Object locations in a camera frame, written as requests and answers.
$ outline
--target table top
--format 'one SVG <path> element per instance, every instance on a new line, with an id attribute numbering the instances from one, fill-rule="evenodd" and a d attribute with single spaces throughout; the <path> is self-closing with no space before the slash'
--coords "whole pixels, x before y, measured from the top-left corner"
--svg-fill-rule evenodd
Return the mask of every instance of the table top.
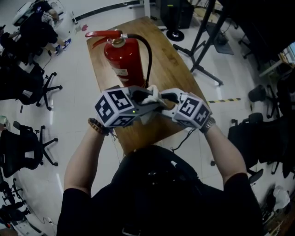
<path id="1" fill-rule="evenodd" d="M 206 101 L 184 61 L 148 17 L 129 21 L 113 29 L 119 29 L 123 33 L 141 35 L 149 42 L 153 52 L 149 85 L 155 84 L 159 91 L 179 88 L 185 92 L 192 92 Z M 94 49 L 92 48 L 92 45 L 97 40 L 99 40 L 98 37 L 90 38 L 87 40 L 87 45 L 100 90 L 103 91 L 116 85 L 122 87 L 119 78 L 104 56 L 103 48 L 105 44 L 99 45 Z M 148 51 L 141 41 L 139 41 L 139 46 L 143 73 L 146 76 L 148 70 Z M 135 149 L 152 145 L 183 129 L 184 127 L 177 125 L 171 120 L 156 115 L 146 125 L 142 125 L 140 121 L 135 121 L 132 126 L 116 128 L 115 131 L 124 153 L 128 154 Z"/>

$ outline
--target fire extinguisher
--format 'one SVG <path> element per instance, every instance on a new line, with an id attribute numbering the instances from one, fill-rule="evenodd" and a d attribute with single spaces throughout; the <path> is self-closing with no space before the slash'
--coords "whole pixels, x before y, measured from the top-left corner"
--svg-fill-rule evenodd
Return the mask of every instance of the fire extinguisher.
<path id="1" fill-rule="evenodd" d="M 107 42 L 104 54 L 125 87 L 137 85 L 148 87 L 149 75 L 152 67 L 152 49 L 140 35 L 123 34 L 120 30 L 93 31 L 85 35 L 86 37 L 104 36 L 104 38 L 94 43 L 97 45 Z M 148 68 L 146 81 L 142 72 L 142 61 L 140 57 L 138 40 L 142 41 L 148 51 Z"/>

